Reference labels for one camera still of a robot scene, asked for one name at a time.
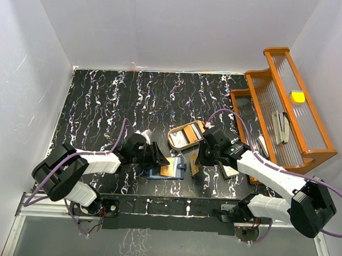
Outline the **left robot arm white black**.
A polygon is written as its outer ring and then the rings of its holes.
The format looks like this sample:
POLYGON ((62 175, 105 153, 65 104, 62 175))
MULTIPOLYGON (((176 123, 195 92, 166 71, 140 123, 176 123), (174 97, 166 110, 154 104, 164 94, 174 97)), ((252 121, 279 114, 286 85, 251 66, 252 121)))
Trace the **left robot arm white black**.
POLYGON ((89 215, 101 210, 101 196, 81 181, 87 174, 114 174, 120 166, 137 164, 144 170, 170 165, 156 142, 147 132, 136 132, 118 148, 109 151, 83 151, 62 144, 32 171, 34 181, 53 201, 70 200, 82 206, 89 215))

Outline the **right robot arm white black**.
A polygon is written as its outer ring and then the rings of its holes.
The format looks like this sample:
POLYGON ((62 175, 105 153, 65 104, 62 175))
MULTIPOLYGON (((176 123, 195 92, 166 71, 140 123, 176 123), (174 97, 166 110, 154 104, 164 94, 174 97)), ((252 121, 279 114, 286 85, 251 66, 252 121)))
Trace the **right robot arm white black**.
POLYGON ((315 238, 336 214, 322 180, 298 176, 261 157, 240 140, 230 140, 217 127, 204 131, 196 164, 221 164, 256 178, 277 197, 252 192, 222 214, 233 222, 269 218, 290 223, 302 235, 315 238))

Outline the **orange gold credit card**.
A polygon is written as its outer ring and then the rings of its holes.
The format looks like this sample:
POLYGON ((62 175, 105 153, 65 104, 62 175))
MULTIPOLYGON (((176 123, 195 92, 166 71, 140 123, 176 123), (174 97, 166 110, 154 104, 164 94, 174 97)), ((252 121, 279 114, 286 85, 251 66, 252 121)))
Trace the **orange gold credit card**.
POLYGON ((168 157, 167 161, 169 162, 168 165, 161 166, 159 174, 160 176, 165 176, 165 177, 174 177, 175 174, 175 161, 176 159, 174 157, 168 157))

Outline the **blue leather card holder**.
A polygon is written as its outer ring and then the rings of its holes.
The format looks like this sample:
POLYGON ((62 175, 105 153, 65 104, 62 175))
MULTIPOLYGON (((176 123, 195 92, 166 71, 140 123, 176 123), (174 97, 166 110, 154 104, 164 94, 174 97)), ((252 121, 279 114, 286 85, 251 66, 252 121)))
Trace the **blue leather card holder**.
POLYGON ((181 156, 168 157, 169 165, 154 167, 148 171, 147 179, 149 180, 183 180, 184 173, 187 171, 187 164, 181 156))

